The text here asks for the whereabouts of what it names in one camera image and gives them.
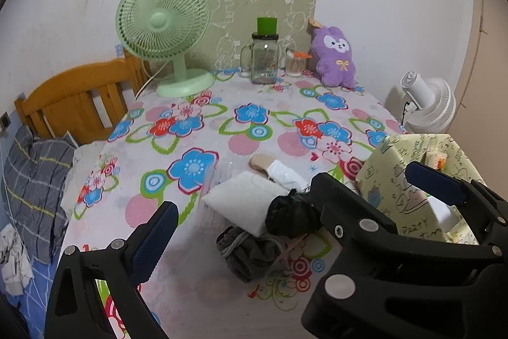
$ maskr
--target purple plush toy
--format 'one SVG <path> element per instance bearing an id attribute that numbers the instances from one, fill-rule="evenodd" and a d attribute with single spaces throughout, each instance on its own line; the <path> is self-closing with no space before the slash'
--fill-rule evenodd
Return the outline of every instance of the purple plush toy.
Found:
<path id="1" fill-rule="evenodd" d="M 317 27 L 311 49 L 319 61 L 316 71 L 326 87 L 343 86 L 355 88 L 355 64 L 352 62 L 351 47 L 339 28 Z"/>

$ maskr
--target power cord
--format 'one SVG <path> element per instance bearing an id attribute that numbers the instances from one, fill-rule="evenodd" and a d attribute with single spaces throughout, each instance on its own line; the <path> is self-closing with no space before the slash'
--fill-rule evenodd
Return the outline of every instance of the power cord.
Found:
<path id="1" fill-rule="evenodd" d="M 2 151 L 2 144 L 1 143 L 0 143 L 0 162 L 2 163 L 0 166 L 3 169 L 3 151 Z M 11 220 L 12 220 L 12 222 L 14 224 L 14 229 L 16 229 L 16 233 L 18 234 L 19 241 L 21 242 L 21 245 L 23 246 L 23 250 L 26 252 L 26 257 L 29 260 L 30 268 L 32 269 L 32 273 L 33 273 L 34 272 L 34 267 L 32 265 L 32 261 L 30 259 L 29 251 L 26 249 L 26 245 L 23 243 L 23 239 L 21 238 L 21 235 L 19 234 L 18 228 L 16 227 L 16 224 L 14 223 L 14 216 L 13 216 L 12 210 L 11 210 L 11 203 L 9 201 L 9 193 L 7 191 L 7 184 L 5 183 L 5 178 L 2 179 L 2 182 L 3 182 L 3 186 L 5 187 L 5 196 L 7 198 L 7 205 L 9 206 L 9 212 L 11 214 Z M 33 286 L 35 288 L 35 291 L 37 292 L 37 296 L 39 297 L 39 300 L 41 301 L 41 306 L 43 307 L 44 311 L 47 312 L 48 309 L 47 309 L 47 306 L 46 306 L 46 302 L 44 300 L 42 300 L 41 294 L 39 293 L 39 289 L 37 288 L 37 284 L 35 283 L 35 276 L 34 276 L 34 279 L 32 280 L 32 284 L 33 284 Z"/>
<path id="2" fill-rule="evenodd" d="M 402 121 L 400 122 L 400 125 L 401 126 L 404 126 L 404 116 L 406 115 L 406 107 L 411 104 L 409 101 L 406 101 L 406 103 L 404 104 L 404 109 L 402 110 Z"/>
<path id="3" fill-rule="evenodd" d="M 159 73 L 160 73 L 160 72 L 161 72 L 164 68 L 166 68 L 166 65 L 168 65 L 168 63 L 169 63 L 169 62 L 166 62 L 163 66 L 161 66 L 161 67 L 158 69 L 158 71 L 157 71 L 155 74 L 153 74 L 153 75 L 152 75 L 152 76 L 148 79 L 148 81 L 146 81 L 146 82 L 144 83 L 144 85 L 143 85 L 143 86 L 139 89 L 138 93 L 137 93 L 137 94 L 136 94 L 136 96 L 134 97 L 134 101 L 136 101 L 136 100 L 138 99 L 138 97 L 141 95 L 141 93 L 142 93 L 142 92 L 143 92 L 143 90 L 146 88 L 146 86 L 147 86 L 150 82 L 152 82 L 152 80 L 153 80 L 153 79 L 154 79 L 157 75 L 159 75 Z M 143 67 L 143 71 L 145 72 L 145 74 L 147 74 L 147 75 L 148 75 L 148 72 L 147 72 L 147 70 L 146 70 L 146 68 L 145 68 L 145 64 L 144 64 L 144 62 L 141 62 L 141 66 Z"/>

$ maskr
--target white fan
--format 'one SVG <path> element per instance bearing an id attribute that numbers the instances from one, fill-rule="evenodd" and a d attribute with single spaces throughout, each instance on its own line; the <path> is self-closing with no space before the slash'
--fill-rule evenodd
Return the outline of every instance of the white fan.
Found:
<path id="1" fill-rule="evenodd" d="M 400 85 L 416 106 L 408 113 L 407 125 L 414 133 L 442 132 L 453 119 L 456 103 L 448 83 L 442 78 L 422 79 L 419 73 L 408 72 Z"/>

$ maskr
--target wooden bed frame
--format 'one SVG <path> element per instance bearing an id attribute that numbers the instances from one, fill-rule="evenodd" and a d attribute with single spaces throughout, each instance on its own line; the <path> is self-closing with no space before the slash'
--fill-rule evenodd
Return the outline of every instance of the wooden bed frame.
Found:
<path id="1" fill-rule="evenodd" d="M 144 63 L 125 53 L 125 58 L 77 66 L 41 84 L 27 99 L 14 101 L 21 122 L 43 138 L 63 137 L 69 131 L 79 144 L 107 139 L 127 112 L 119 84 L 128 81 L 136 94 L 148 77 Z M 105 127 L 93 103 L 96 89 L 113 127 Z"/>

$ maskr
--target glass mug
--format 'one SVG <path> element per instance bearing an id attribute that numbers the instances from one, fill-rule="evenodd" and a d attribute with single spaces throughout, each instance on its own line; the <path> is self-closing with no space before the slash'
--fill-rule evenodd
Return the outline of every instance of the glass mug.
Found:
<path id="1" fill-rule="evenodd" d="M 279 46 L 278 35 L 252 34 L 252 43 L 246 45 L 240 51 L 240 67 L 242 73 L 251 74 L 253 84 L 275 84 L 278 77 Z M 245 48 L 251 51 L 248 62 L 242 61 Z"/>

